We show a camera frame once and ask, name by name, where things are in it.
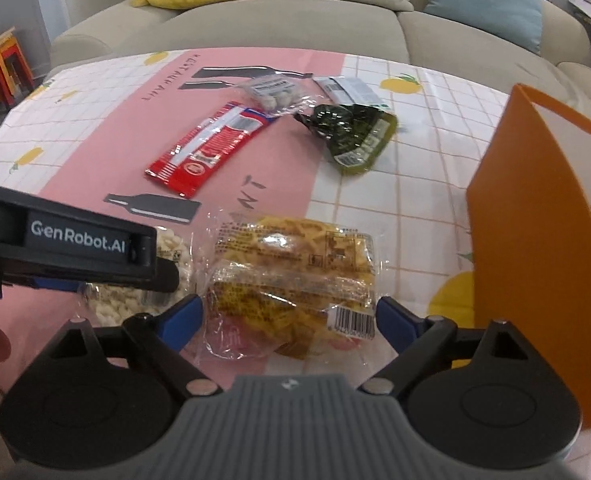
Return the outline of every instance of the white puffed snack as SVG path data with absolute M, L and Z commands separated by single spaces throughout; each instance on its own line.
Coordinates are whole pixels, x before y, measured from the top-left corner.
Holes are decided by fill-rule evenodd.
M 302 84 L 281 74 L 256 77 L 239 85 L 268 115 L 282 115 L 309 104 Z
M 102 326 L 119 326 L 128 317 L 141 312 L 160 314 L 195 292 L 191 250 L 171 229 L 157 227 L 157 256 L 175 262 L 180 285 L 173 294 L 139 290 L 130 286 L 87 283 L 84 297 Z

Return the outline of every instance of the orange stool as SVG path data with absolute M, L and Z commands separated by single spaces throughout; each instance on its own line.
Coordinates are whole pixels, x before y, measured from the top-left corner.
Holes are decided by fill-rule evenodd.
M 29 91 L 34 89 L 33 74 L 20 49 L 18 40 L 13 35 L 14 30 L 15 27 L 10 28 L 0 35 L 0 102 L 4 103 L 7 108 L 14 104 L 13 95 L 16 87 L 7 67 L 7 61 L 11 64 L 21 84 Z

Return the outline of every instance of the green package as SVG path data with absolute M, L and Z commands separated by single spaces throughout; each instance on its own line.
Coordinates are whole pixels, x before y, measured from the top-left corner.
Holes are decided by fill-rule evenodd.
M 395 115 L 364 105 L 318 105 L 310 116 L 296 113 L 294 118 L 325 139 L 345 174 L 370 170 L 398 126 Z

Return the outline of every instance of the plastic bag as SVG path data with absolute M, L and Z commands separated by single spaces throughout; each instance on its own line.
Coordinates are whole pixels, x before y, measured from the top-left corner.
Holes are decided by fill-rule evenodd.
M 319 221 L 236 215 L 216 231 L 205 342 L 219 357 L 304 359 L 375 336 L 373 239 Z
M 303 111 L 325 101 L 319 86 L 311 80 L 296 80 L 281 74 L 256 77 L 240 83 L 238 88 L 270 117 Z
M 334 165 L 345 174 L 369 171 L 396 132 L 395 115 L 363 105 L 318 105 L 295 120 L 322 137 Z
M 195 292 L 191 245 L 171 229 L 156 227 L 157 256 L 175 262 L 180 275 L 176 292 L 166 294 L 130 286 L 86 283 L 82 289 L 84 305 L 98 318 L 101 326 L 119 326 L 128 317 L 141 312 L 161 314 L 167 308 Z

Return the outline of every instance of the clear plastic packaging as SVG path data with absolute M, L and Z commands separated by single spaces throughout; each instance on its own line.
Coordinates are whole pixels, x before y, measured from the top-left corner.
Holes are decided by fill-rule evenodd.
M 236 215 L 220 222 L 205 275 L 205 342 L 218 357 L 305 359 L 375 336 L 373 239 L 334 224 Z
M 325 102 L 319 86 L 281 74 L 256 77 L 240 83 L 239 89 L 270 117 L 292 114 Z
M 161 314 L 177 301 L 196 291 L 191 244 L 186 244 L 171 229 L 156 229 L 157 256 L 172 260 L 178 267 L 178 289 L 172 294 L 166 294 L 130 286 L 86 283 L 82 289 L 84 305 L 95 314 L 101 326 L 119 326 L 128 317 L 141 312 Z

